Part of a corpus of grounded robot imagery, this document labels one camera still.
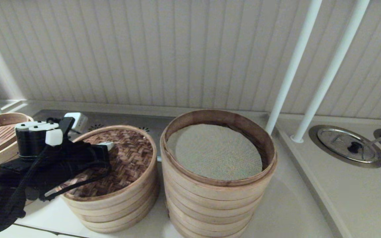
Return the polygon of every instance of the white wall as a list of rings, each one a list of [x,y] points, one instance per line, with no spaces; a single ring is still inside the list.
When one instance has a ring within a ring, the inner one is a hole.
[[[270,111],[309,2],[0,0],[0,49],[27,99]],[[305,112],[353,5],[323,0],[284,112]],[[381,0],[318,114],[381,118]]]

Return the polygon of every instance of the stacked bamboo steamers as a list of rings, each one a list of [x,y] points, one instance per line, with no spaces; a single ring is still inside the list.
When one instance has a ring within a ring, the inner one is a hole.
[[[126,139],[128,132],[136,134]],[[137,128],[115,126],[77,140],[113,141],[117,150],[110,152],[114,171],[109,179],[64,195],[72,211],[96,232],[115,232],[142,220],[159,191],[150,136]],[[197,110],[174,119],[160,147],[168,215],[177,231],[186,238],[241,236],[277,167],[269,134],[238,114]],[[89,176],[85,172],[70,182]]]

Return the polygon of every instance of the white paneled wall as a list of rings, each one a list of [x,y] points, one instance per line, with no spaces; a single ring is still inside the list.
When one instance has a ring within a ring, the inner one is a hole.
[[[27,99],[270,111],[309,3],[0,0],[0,49]],[[353,6],[323,0],[283,112],[305,112]],[[381,118],[381,0],[318,114]]]

